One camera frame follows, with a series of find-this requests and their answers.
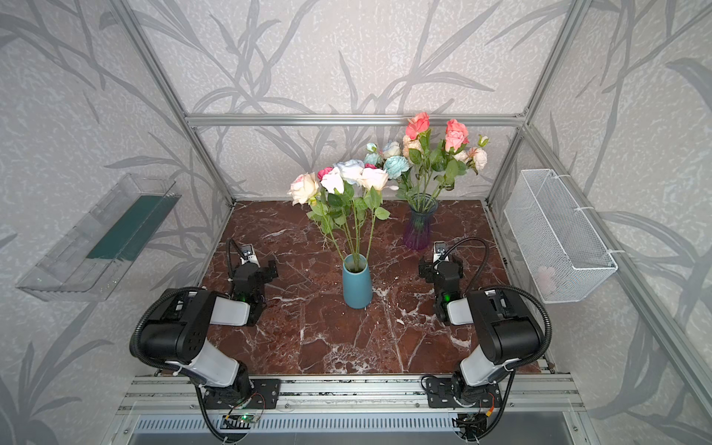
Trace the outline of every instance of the blue vase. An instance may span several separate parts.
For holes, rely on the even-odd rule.
[[[366,257],[359,255],[360,263],[366,263]],[[354,309],[363,309],[371,303],[373,299],[373,289],[371,286],[371,271],[366,264],[366,268],[358,273],[353,273],[346,269],[346,265],[353,268],[354,261],[351,255],[346,257],[342,269],[344,282],[344,301],[349,307]]]

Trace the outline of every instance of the white wire mesh basket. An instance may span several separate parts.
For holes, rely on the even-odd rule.
[[[551,169],[521,170],[504,214],[545,303],[581,301],[618,269]]]

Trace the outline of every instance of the purple glass vase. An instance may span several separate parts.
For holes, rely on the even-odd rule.
[[[403,243],[408,248],[420,251],[430,245],[431,223],[437,209],[438,200],[429,194],[417,195],[415,202],[410,203],[410,220],[403,231]]]

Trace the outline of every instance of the wallpaper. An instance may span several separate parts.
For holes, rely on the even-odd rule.
[[[198,281],[229,208],[108,4],[0,1],[0,443],[94,444],[136,374],[128,340],[168,286]],[[15,288],[128,172],[182,197],[101,303]]]
[[[444,127],[432,130],[431,140],[444,137]],[[368,142],[384,147],[388,140],[402,140],[405,134],[404,127],[202,127],[199,131],[238,199],[287,199],[289,185],[299,174],[318,172],[347,159],[364,159]],[[487,196],[515,129],[470,127],[469,131],[475,138],[478,134],[490,137],[488,164],[479,175],[468,172],[459,177],[455,190],[442,192],[441,198]],[[384,195],[395,193],[384,190]]]
[[[130,0],[191,113],[518,113],[569,0]]]
[[[543,164],[525,141],[492,200],[507,257],[524,289],[534,294],[504,209],[519,171],[537,168]],[[579,303],[546,308],[554,327],[548,359],[558,372],[574,376],[601,444],[712,444],[712,423],[615,276]]]
[[[591,10],[536,127],[712,366],[712,1]]]

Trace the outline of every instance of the brown marble tabletop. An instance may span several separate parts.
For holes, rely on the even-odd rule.
[[[413,252],[401,240],[408,204],[383,204],[391,216],[376,223],[369,260],[374,295],[362,310],[344,303],[339,256],[307,219],[304,207],[284,201],[237,203],[203,285],[229,289],[229,238],[252,244],[262,263],[276,258],[279,278],[266,286],[268,306],[257,326],[213,325],[210,341],[247,364],[253,375],[453,372],[477,346],[477,337],[471,326],[444,326],[436,319],[433,285],[418,278],[418,260],[432,255],[432,245]],[[432,240],[452,245],[465,236],[490,241],[490,260],[480,284],[508,283],[482,203],[441,202]],[[483,252],[474,245],[457,249],[465,266],[463,286]]]

